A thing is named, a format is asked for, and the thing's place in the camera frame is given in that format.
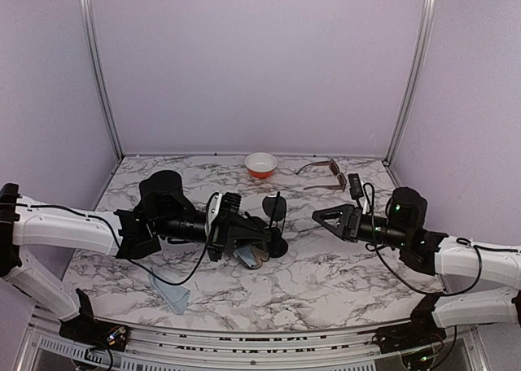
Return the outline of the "brown striped glasses case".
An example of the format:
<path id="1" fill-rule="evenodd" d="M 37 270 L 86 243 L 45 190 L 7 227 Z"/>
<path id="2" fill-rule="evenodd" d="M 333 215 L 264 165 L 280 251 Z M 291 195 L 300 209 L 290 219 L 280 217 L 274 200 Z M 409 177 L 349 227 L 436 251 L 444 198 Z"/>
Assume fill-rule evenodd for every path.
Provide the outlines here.
<path id="1" fill-rule="evenodd" d="M 233 257 L 244 267 L 257 270 L 270 259 L 269 252 L 255 246 L 238 247 L 233 252 Z"/>

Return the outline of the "black woven glasses case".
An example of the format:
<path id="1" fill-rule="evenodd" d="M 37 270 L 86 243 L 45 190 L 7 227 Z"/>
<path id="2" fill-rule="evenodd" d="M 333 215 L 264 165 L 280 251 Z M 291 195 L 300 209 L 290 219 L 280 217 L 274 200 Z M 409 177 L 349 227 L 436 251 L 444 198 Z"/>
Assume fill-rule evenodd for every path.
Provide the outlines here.
<path id="1" fill-rule="evenodd" d="M 266 246 L 270 258 L 280 258 L 288 251 L 288 244 L 278 229 L 272 229 L 270 241 Z"/>

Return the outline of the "black aviator sunglasses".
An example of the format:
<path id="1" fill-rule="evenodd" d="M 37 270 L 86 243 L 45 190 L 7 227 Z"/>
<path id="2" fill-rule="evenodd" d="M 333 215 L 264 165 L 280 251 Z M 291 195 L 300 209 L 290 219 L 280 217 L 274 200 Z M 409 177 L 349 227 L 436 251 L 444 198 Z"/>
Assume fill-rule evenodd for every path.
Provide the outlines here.
<path id="1" fill-rule="evenodd" d="M 268 217 L 268 221 L 265 223 L 270 233 L 272 229 L 278 229 L 282 234 L 282 230 L 280 230 L 278 224 L 282 222 L 282 224 L 285 225 L 287 201 L 282 196 L 281 192 L 278 191 L 276 194 L 264 197 L 261 206 Z"/>

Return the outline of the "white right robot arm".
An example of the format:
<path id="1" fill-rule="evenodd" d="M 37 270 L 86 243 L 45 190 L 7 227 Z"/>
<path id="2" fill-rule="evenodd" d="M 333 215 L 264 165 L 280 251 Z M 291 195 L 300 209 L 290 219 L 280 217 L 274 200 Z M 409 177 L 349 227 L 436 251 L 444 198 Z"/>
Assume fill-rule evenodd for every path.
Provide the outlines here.
<path id="1" fill-rule="evenodd" d="M 384 216 L 352 204 L 316 210 L 312 218 L 345 242 L 363 242 L 379 255 L 396 249 L 400 261 L 429 276 L 467 277 L 472 283 L 452 294 L 422 292 L 422 302 L 403 337 L 419 345 L 435 327 L 520 322 L 520 248 L 475 242 L 424 229 L 427 201 L 409 187 L 394 189 Z"/>

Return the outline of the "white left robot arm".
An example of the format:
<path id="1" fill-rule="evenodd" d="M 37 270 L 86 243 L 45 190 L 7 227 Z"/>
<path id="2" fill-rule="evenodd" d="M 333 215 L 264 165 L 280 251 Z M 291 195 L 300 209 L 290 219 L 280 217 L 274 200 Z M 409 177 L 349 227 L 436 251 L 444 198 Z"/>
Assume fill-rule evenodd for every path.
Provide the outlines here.
<path id="1" fill-rule="evenodd" d="M 95 318 L 89 296 L 64 284 L 29 246 L 93 251 L 135 263 L 161 250 L 162 240 L 200 242 L 218 261 L 230 247 L 268 245 L 272 236 L 258 217 L 239 212 L 241 197 L 216 192 L 199 211 L 185 196 L 178 172 L 155 172 L 139 184 L 140 200 L 130 210 L 76 211 L 24 197 L 14 183 L 1 188 L 1 277 L 48 308 L 60 335 L 116 346 L 118 328 Z"/>

